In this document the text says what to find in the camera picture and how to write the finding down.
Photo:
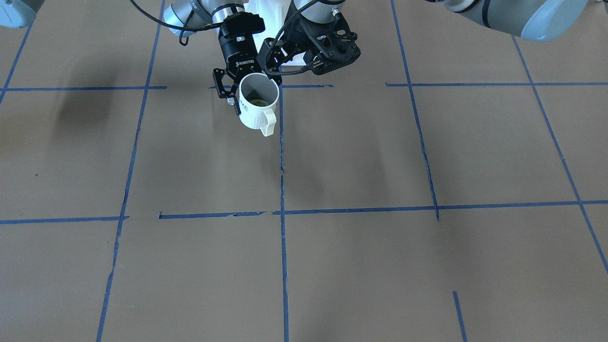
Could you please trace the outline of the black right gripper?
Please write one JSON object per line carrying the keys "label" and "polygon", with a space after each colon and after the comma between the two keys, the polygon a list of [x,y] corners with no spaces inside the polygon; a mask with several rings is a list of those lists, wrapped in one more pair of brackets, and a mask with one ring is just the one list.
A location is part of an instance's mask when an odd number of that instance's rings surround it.
{"label": "black right gripper", "polygon": [[[226,99],[234,107],[236,115],[241,115],[237,99],[241,80],[249,74],[261,72],[253,35],[264,30],[263,18],[254,13],[234,13],[226,17],[219,27],[218,41],[226,67],[215,68],[213,80],[218,97]],[[222,82],[225,76],[233,81],[230,90]]]}

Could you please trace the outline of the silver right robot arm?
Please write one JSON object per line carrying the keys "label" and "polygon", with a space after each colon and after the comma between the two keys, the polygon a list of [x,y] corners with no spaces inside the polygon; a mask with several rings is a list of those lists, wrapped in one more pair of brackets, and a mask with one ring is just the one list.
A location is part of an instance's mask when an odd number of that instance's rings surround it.
{"label": "silver right robot arm", "polygon": [[225,67],[213,70],[215,87],[219,98],[240,114],[238,87],[245,76],[261,72],[254,35],[265,31],[264,19],[246,11],[241,0],[177,0],[165,9],[162,21],[185,39],[183,45],[200,30],[216,31]]}

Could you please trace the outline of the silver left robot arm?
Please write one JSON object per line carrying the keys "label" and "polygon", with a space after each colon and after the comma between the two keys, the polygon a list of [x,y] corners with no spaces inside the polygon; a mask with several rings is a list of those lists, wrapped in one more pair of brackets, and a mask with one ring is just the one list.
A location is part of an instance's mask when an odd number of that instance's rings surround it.
{"label": "silver left robot arm", "polygon": [[[292,0],[280,38],[295,44],[331,38],[356,41],[344,18],[343,0]],[[534,42],[565,33],[582,15],[586,0],[437,0],[448,11],[497,32]]]}

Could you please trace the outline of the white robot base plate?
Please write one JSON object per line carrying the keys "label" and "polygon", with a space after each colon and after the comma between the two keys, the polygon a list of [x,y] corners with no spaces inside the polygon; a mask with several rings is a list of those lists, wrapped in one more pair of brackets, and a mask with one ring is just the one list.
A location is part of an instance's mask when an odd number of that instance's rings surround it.
{"label": "white robot base plate", "polygon": [[290,0],[245,0],[245,11],[259,15],[263,19],[265,30],[261,33],[254,33],[252,41],[256,46],[258,56],[261,57],[263,41],[267,38],[274,39],[283,26],[289,11]]}

